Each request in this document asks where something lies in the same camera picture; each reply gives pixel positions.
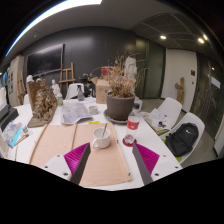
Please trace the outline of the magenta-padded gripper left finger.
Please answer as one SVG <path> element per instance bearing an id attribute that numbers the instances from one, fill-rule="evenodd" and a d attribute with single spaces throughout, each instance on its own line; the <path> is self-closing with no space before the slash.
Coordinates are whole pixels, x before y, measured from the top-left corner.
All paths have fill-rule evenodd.
<path id="1" fill-rule="evenodd" d="M 90 144 L 85 143 L 65 155 L 55 155 L 42 169 L 78 185 L 90 152 Z"/>

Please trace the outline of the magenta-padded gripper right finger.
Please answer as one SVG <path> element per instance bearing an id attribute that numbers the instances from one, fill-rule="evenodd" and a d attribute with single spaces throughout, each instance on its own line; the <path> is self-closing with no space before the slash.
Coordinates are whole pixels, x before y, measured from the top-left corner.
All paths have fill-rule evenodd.
<path id="1" fill-rule="evenodd" d="M 180 164 L 168 155 L 159 155 L 137 143 L 133 144 L 132 153 L 144 185 L 182 169 Z"/>

